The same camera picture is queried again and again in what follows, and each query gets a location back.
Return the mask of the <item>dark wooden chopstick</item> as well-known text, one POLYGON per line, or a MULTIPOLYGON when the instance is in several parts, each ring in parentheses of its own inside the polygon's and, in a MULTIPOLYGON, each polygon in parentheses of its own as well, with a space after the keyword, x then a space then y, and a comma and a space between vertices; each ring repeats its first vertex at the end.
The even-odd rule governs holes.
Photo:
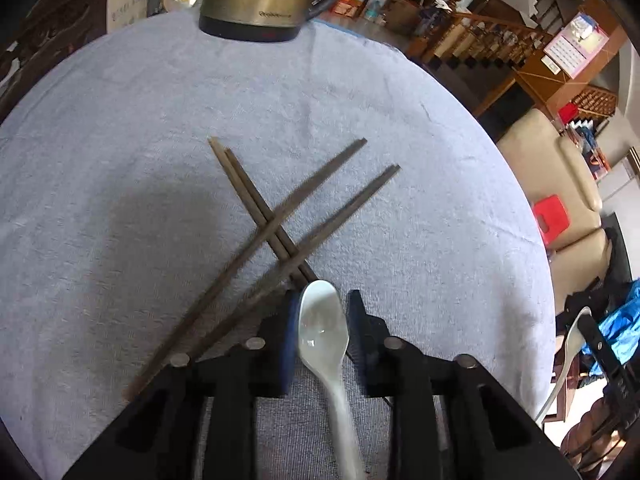
POLYGON ((206 289, 203 295, 186 310, 186 313, 180 318, 178 324, 171 330, 168 336, 163 340, 160 346, 154 351, 149 361, 146 362, 141 372, 137 374, 131 385, 125 390, 125 399, 134 400, 134 397, 144 388, 144 386, 153 378, 157 369, 163 364, 164 359, 171 352, 175 344, 190 330, 191 326, 198 320, 201 314, 209 307, 222 293, 224 288, 231 282, 232 278, 240 272, 250 258, 254 256, 257 249, 273 237, 277 229, 280 228, 282 222, 286 220, 297 207, 306 200, 311 194, 332 174, 352 158, 367 143, 366 139, 359 139, 347 148, 339 152, 332 159, 326 162, 314 174, 308 177, 300 184, 284 203, 273 214, 273 217, 267 223, 260 224, 258 231, 246 242, 242 249, 234 256, 234 258, 226 265, 218 278, 215 278, 213 284, 206 289))
MULTIPOLYGON (((266 221, 271 221, 274 217, 273 211, 266 203, 266 201, 262 198, 253 181, 250 180, 250 177, 248 176, 238 159, 235 157, 235 154, 230 150, 230 148, 226 149, 226 155, 230 160, 231 166, 242 181, 244 188, 246 188, 248 194, 250 194, 250 199, 259 209, 262 218, 266 221)), ((291 240, 291 237, 288 236, 288 233, 285 232, 282 226, 280 226, 280 228, 277 229, 276 232, 274 232, 274 237, 278 241, 270 243, 270 247, 279 260, 291 258, 296 254, 297 246, 294 244, 294 242, 291 240)), ((298 266, 297 270, 293 271, 291 274, 292 282, 299 289, 304 288, 307 284, 315 281, 317 278, 318 276, 314 273, 314 270, 311 269, 306 260, 304 260, 298 266)))
MULTIPOLYGON (((231 185, 235 189, 236 195, 239 196, 239 199, 241 200, 245 209, 254 220, 256 226, 259 229, 266 226, 269 221, 266 221, 262 218, 262 215, 260 214, 259 209, 254 205, 253 201, 250 199, 250 194, 248 194, 238 174, 230 164, 230 160, 226 155, 226 148, 216 138, 209 138, 208 143, 212 148, 215 156, 217 157, 218 162, 221 164, 222 169, 226 173, 231 185)), ((270 237, 270 239, 268 240, 268 244, 270 246, 270 243, 277 242, 277 241, 278 240, 274 237, 274 234, 273 234, 273 236, 270 237)))
POLYGON ((369 184, 367 184, 357 195, 355 195, 347 204, 345 204, 332 217, 320 224, 309 235, 307 235, 302 244, 299 245, 298 252, 295 256, 280 263, 272 270, 267 272, 256 284, 254 290, 243 299, 240 304, 226 316, 218 325, 198 340, 196 344, 186 352, 190 361, 197 361, 212 348, 214 344, 221 341, 236 326, 245 321, 248 316, 254 314, 255 311, 262 308, 262 304, 266 298, 271 295, 281 283, 288 277, 293 270, 313 252, 315 252, 330 236, 338 229, 341 229, 356 212, 363 207, 365 203, 378 192, 386 183, 400 170, 399 165, 388 166, 382 174, 379 174, 369 184))

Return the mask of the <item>white ceramic spoon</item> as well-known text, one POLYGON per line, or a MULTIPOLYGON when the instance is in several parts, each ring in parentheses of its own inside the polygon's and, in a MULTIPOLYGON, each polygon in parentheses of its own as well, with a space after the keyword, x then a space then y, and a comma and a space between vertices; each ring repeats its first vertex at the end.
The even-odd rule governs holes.
POLYGON ((551 408, 551 405, 560 394, 562 385, 564 385, 567 380, 567 375, 570 371, 570 364, 572 364, 575 356, 578 355, 580 349, 586 342, 585 337, 582 336, 582 332, 578 328, 578 322, 584 316, 588 316, 588 318, 590 318, 591 316, 591 310, 588 307, 583 307, 582 310, 579 311, 578 315, 575 318, 575 321, 570 326, 564 337, 562 345, 564 358, 562 368, 560 374, 556 376, 556 382, 552 391, 549 393, 546 402, 544 402, 544 405, 535 417, 535 422, 538 426, 541 426, 544 422, 544 418, 546 417, 549 408, 551 408))
POLYGON ((327 281, 311 282, 299 299, 298 354, 318 379, 326 394, 334 455, 341 479, 365 479, 343 378, 343 362, 349 344, 341 297, 327 281))

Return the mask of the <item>red plastic child chair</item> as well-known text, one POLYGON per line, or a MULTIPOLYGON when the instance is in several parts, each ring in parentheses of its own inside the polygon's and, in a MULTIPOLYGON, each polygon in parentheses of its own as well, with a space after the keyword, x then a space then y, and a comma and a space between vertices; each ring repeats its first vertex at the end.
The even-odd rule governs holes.
POLYGON ((538 200, 533 204, 532 211, 547 248, 570 227, 570 216, 559 195, 553 194, 538 200))

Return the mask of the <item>cream leather sofa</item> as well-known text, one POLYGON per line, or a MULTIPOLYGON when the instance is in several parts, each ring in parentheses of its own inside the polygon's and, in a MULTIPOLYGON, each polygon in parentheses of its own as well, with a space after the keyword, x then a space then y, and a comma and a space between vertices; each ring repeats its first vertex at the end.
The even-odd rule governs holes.
POLYGON ((558 196, 570 225, 549 246, 555 311, 565 299, 605 277, 612 244, 602 228, 602 200, 582 153, 533 108, 514 122, 497 143, 527 200, 536 204, 558 196))

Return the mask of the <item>wooden stair railing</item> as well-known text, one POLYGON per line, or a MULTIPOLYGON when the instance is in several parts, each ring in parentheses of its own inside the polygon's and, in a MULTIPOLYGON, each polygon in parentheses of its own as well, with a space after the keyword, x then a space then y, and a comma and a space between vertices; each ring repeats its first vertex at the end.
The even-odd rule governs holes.
POLYGON ((442 64, 453 70, 461 65, 522 68, 551 39, 541 28, 484 15, 446 12, 437 25, 410 42, 405 56, 433 70, 442 64))

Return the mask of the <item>grey round table cloth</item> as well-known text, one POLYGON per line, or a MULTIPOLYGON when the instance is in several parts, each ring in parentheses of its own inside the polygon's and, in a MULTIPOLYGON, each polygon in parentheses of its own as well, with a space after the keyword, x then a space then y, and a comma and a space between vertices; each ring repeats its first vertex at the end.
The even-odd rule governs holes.
POLYGON ((496 144, 397 49, 320 22, 283 44, 191 13, 81 48, 1 126, 1 418, 59 479, 152 366, 289 258, 528 414, 553 292, 496 144))

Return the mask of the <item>wall calendar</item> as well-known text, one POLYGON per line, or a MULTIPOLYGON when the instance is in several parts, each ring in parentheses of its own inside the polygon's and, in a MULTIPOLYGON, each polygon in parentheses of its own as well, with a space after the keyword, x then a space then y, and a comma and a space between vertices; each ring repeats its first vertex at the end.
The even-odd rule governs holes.
POLYGON ((608 35, 588 14, 578 12, 544 47, 542 64, 553 75, 575 79, 608 42, 608 35))

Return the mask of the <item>carved dark wooden sideboard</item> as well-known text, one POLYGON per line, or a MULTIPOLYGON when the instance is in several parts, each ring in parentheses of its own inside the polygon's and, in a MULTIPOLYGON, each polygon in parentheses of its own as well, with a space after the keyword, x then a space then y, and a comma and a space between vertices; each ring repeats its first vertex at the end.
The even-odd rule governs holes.
POLYGON ((107 0, 37 0, 17 32, 1 43, 1 117, 38 82, 106 34, 107 0))

